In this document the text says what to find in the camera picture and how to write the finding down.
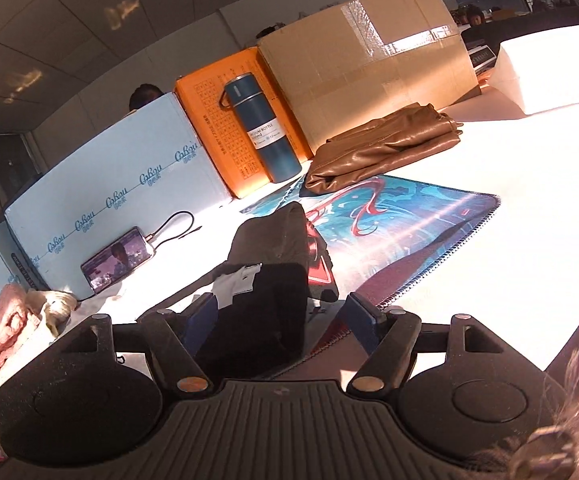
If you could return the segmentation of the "light blue carton box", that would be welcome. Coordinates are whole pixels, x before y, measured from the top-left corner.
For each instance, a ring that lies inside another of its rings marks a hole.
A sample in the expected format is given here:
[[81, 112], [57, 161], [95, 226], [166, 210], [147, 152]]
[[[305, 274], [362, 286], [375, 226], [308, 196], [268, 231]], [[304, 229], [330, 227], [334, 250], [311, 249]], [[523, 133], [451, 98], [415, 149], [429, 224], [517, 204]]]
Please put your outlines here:
[[223, 206], [231, 193], [178, 98], [167, 93], [99, 133], [5, 211], [51, 289], [92, 289], [82, 266], [133, 228], [154, 233]]

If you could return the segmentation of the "pink knitted sweater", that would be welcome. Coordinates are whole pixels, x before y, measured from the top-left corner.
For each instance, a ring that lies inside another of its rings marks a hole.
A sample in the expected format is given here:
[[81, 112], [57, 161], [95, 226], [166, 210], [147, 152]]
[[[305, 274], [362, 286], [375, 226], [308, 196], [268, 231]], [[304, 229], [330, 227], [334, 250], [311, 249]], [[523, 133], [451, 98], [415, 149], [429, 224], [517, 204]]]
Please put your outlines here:
[[26, 291], [18, 284], [7, 284], [0, 295], [0, 370], [22, 343], [24, 330], [33, 315], [26, 305]]

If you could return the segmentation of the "black smartphone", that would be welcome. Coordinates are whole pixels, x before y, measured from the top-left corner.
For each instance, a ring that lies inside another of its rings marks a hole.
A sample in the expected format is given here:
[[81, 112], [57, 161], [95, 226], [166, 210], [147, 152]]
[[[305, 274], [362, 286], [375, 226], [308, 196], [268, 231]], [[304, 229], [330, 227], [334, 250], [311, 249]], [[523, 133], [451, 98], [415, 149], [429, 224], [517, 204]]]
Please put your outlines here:
[[81, 271], [93, 292], [103, 292], [134, 272], [154, 255], [139, 228], [132, 228], [86, 260]]

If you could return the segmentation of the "brown cardboard box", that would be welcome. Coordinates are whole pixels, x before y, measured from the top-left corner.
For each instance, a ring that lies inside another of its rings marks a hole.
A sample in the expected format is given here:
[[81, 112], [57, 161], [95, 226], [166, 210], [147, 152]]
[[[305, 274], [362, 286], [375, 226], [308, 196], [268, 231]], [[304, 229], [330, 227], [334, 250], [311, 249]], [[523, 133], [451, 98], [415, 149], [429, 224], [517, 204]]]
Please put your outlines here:
[[259, 50], [311, 150], [411, 103], [480, 89], [443, 0], [350, 0], [263, 37]]

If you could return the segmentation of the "cream knitted sweater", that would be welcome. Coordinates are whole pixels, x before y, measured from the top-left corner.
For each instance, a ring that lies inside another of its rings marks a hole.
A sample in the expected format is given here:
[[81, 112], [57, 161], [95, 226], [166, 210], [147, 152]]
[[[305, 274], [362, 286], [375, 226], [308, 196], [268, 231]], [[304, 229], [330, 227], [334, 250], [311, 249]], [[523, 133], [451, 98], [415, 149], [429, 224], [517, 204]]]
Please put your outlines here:
[[78, 307], [79, 301], [70, 292], [30, 289], [24, 300], [29, 310], [58, 338]]

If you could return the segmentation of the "orange cardboard box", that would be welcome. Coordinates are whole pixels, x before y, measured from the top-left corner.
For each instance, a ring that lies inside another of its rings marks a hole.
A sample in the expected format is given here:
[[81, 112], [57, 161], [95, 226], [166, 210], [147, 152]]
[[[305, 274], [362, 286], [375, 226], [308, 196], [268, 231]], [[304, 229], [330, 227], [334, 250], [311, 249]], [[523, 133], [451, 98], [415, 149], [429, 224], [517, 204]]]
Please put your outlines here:
[[178, 79], [174, 87], [178, 100], [216, 170], [238, 198], [270, 182], [235, 113], [220, 107], [226, 101], [222, 92], [227, 81], [246, 73], [253, 74], [259, 82], [299, 162], [313, 157], [303, 130], [258, 48], [239, 51]]

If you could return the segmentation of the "white box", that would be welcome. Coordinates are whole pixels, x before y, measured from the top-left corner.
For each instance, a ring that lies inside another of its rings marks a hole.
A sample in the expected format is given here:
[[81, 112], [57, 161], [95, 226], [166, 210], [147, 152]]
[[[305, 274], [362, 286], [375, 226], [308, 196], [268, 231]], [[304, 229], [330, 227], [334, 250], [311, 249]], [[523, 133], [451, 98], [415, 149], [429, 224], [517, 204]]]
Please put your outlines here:
[[579, 25], [503, 41], [489, 86], [526, 115], [579, 104]]

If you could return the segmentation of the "dark blue vacuum bottle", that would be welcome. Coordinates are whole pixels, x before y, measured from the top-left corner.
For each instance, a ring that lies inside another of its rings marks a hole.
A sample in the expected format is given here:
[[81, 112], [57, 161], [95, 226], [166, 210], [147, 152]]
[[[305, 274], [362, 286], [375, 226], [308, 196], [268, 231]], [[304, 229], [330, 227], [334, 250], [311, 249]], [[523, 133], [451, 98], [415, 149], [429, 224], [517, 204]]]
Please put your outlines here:
[[233, 110], [272, 182], [300, 174], [301, 165], [291, 142], [254, 74], [245, 73], [227, 81], [219, 107]]

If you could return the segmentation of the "white t-shirt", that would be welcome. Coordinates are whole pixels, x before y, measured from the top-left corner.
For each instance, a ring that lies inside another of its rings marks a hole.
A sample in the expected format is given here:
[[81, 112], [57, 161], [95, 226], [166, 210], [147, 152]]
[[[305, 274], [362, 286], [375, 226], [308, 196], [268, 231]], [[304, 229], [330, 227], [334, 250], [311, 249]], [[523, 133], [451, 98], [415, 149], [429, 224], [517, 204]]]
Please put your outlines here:
[[209, 285], [218, 322], [195, 361], [212, 382], [266, 375], [303, 354], [308, 304], [333, 302], [338, 288], [327, 244], [297, 202], [238, 227], [225, 261], [161, 304]]

